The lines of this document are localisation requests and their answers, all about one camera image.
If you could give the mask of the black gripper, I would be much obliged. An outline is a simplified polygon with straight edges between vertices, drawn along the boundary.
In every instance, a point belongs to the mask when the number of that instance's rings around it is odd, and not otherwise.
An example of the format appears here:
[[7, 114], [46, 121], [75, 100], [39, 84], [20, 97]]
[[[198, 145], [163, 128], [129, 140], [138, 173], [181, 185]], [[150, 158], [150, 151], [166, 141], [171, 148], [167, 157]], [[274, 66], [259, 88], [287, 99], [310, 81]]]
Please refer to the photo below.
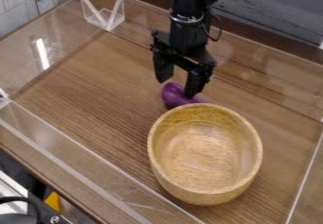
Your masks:
[[211, 18], [211, 12], [189, 17], [171, 12], [171, 30], [154, 30], [151, 33], [150, 50], [157, 80], [159, 83], [166, 82], [174, 76], [174, 67], [181, 67], [189, 72], [185, 86], [189, 98], [203, 91], [217, 66], [206, 49], [209, 41], [217, 41], [210, 35]]

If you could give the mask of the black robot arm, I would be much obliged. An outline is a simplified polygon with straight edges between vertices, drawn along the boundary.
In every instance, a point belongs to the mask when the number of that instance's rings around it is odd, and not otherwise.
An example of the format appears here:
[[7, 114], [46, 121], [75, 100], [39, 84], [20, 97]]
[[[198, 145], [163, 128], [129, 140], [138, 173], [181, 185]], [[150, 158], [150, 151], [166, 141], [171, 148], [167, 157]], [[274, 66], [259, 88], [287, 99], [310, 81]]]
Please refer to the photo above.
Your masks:
[[222, 36], [211, 35], [211, 22], [221, 18], [211, 7], [218, 0], [173, 0], [169, 17], [171, 30], [151, 32], [153, 63], [157, 80], [163, 83], [174, 76], [178, 66], [187, 72], [185, 95], [194, 98], [211, 80], [218, 62], [207, 50], [209, 41], [217, 42]]

